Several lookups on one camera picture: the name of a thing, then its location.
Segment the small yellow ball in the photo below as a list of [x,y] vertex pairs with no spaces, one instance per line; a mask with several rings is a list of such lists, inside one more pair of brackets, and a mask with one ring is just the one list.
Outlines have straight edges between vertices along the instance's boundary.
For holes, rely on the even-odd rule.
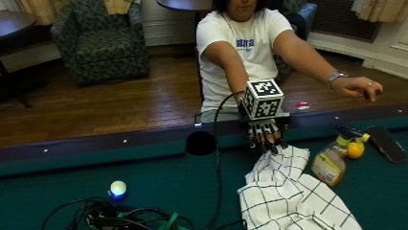
[[351,142],[348,144],[348,150],[347,150],[347,156],[350,158],[358,159],[362,157],[363,151],[359,147],[359,144],[356,142]]

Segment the checkered cloth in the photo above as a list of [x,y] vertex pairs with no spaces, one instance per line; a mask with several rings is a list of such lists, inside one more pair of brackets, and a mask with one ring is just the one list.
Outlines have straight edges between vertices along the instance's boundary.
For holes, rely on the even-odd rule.
[[362,229],[330,187],[302,173],[309,156],[293,146],[262,155],[238,189],[247,229]]

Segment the black glove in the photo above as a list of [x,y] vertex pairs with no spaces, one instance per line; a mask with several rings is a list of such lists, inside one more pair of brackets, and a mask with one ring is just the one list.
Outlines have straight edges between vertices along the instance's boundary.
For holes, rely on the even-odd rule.
[[287,142],[283,140],[285,126],[279,126],[274,119],[265,119],[259,121],[249,122],[247,141],[250,148],[255,148],[259,145],[262,153],[271,150],[275,155],[279,153],[277,146],[282,149],[289,147]]

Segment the woman's left arm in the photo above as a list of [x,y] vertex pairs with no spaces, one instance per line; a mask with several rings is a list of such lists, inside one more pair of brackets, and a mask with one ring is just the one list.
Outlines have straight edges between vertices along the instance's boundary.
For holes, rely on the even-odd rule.
[[[273,50],[286,63],[303,74],[317,81],[329,82],[336,69],[311,45],[298,38],[294,31],[285,31],[279,34],[273,43]],[[372,102],[375,102],[379,92],[383,92],[383,85],[368,77],[335,78],[330,87],[339,95],[350,98],[363,97],[366,91]]]

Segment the white cube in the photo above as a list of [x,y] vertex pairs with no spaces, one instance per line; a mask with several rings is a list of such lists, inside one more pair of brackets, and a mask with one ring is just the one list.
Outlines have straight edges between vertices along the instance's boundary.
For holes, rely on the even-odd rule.
[[243,105],[251,120],[275,118],[282,111],[283,92],[274,80],[246,83]]

